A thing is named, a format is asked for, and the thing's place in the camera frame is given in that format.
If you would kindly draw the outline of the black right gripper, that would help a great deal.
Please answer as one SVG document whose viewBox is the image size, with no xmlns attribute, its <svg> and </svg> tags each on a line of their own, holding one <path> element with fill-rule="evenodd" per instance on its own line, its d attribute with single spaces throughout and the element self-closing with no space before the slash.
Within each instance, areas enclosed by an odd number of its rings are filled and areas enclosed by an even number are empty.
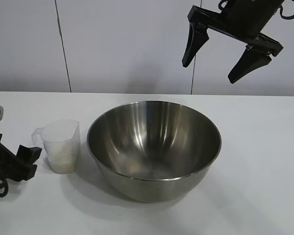
<svg viewBox="0 0 294 235">
<path fill-rule="evenodd" d="M 282 3 L 282 0 L 221 0 L 218 5 L 220 13 L 192 6 L 187 16 L 189 35 L 182 58 L 183 67 L 190 65 L 200 48 L 209 40 L 209 28 L 249 45 L 258 46 L 246 47 L 228 75 L 231 84 L 248 73 L 268 65 L 270 54 L 276 57 L 283 46 L 264 35 L 261 30 Z"/>
</svg>

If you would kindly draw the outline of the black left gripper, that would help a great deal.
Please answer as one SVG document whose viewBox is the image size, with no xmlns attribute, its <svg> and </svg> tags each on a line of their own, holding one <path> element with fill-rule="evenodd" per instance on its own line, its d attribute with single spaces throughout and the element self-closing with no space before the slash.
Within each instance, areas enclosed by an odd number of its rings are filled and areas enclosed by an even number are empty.
<svg viewBox="0 0 294 235">
<path fill-rule="evenodd" d="M 33 178 L 37 170 L 37 165 L 33 163 L 39 159 L 41 152 L 40 147 L 19 145 L 16 157 L 23 162 L 18 162 L 14 165 L 12 162 L 13 153 L 0 142 L 0 180 L 10 179 L 20 182 Z"/>
</svg>

